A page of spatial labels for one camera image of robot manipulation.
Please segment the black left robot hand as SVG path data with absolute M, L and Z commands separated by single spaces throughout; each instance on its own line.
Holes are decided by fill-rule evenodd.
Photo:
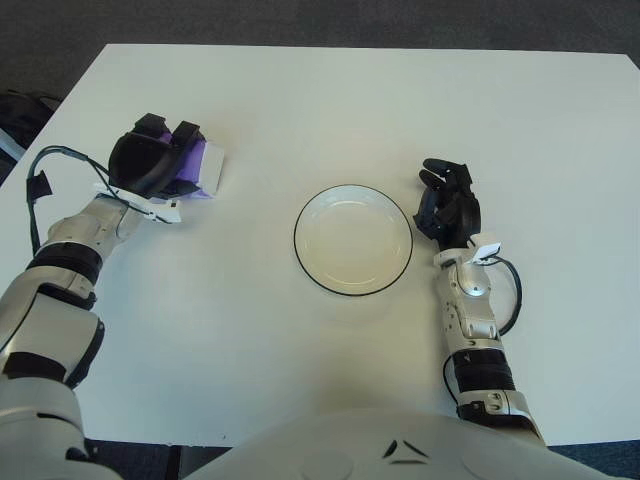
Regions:
M 199 190 L 205 137 L 183 121 L 170 130 L 165 118 L 147 113 L 116 142 L 108 162 L 109 183 L 145 199 L 172 199 Z

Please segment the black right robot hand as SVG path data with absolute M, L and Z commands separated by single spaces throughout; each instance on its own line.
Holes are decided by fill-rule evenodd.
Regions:
M 419 172 L 425 185 L 417 213 L 417 229 L 437 242 L 439 250 L 465 248 L 481 231 L 479 201 L 471 190 L 472 179 L 465 164 L 427 158 Z

